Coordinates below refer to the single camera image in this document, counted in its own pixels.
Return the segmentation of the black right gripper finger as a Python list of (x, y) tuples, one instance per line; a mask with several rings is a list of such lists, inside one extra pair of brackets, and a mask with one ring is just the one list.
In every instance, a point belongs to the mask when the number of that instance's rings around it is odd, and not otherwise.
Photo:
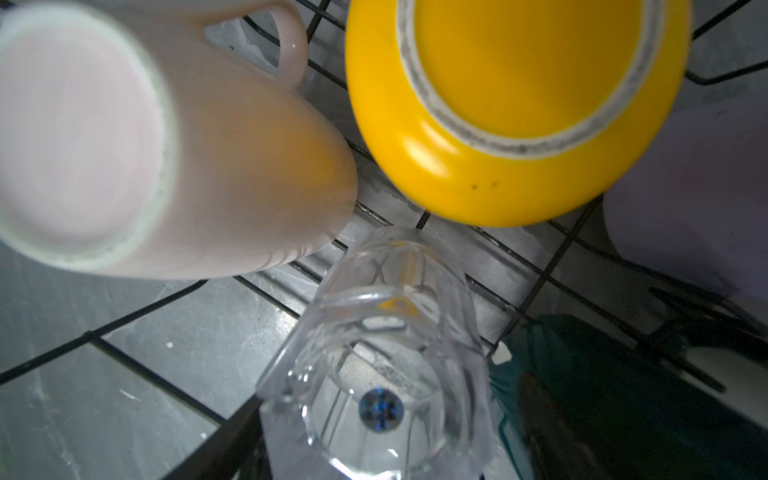
[(165, 479), (267, 478), (267, 449), (259, 414), (262, 400), (248, 399), (208, 440)]

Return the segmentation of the yellow mug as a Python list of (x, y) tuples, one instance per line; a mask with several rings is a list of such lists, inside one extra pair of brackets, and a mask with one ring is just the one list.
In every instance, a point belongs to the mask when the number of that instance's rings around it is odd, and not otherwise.
[(567, 213), (644, 153), (682, 82), (688, 1), (354, 1), (345, 69), (381, 170), (446, 219)]

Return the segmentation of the cream mug pink handle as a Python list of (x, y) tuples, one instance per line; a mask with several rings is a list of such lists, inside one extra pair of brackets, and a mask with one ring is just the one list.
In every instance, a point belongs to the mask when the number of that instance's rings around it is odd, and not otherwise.
[(1, 238), (79, 273), (197, 280), (331, 243), (353, 214), (345, 138), (298, 92), (289, 1), (100, 8), (1, 21)]

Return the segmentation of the white faceted mug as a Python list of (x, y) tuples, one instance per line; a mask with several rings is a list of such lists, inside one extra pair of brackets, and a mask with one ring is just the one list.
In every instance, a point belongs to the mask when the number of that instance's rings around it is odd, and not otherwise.
[(735, 351), (714, 347), (691, 348), (686, 359), (720, 382), (725, 391), (717, 392), (685, 372), (681, 379), (767, 429), (766, 368)]

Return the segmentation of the green mug white inside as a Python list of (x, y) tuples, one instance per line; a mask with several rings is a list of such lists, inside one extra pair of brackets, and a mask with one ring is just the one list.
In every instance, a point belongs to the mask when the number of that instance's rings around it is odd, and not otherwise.
[(767, 432), (571, 315), (502, 340), (489, 366), (522, 479), (763, 479)]

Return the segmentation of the lavender plastic cup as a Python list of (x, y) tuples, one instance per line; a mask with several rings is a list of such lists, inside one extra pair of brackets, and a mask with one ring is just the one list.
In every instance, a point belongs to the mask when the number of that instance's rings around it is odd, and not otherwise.
[(603, 196), (619, 255), (726, 296), (767, 298), (767, 95), (671, 114)]

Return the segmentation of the clear glass cup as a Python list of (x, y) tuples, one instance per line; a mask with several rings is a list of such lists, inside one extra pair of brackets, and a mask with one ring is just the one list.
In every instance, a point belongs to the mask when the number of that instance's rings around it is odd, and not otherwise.
[(275, 479), (477, 479), (494, 454), (465, 272), (415, 228), (349, 247), (256, 392)]

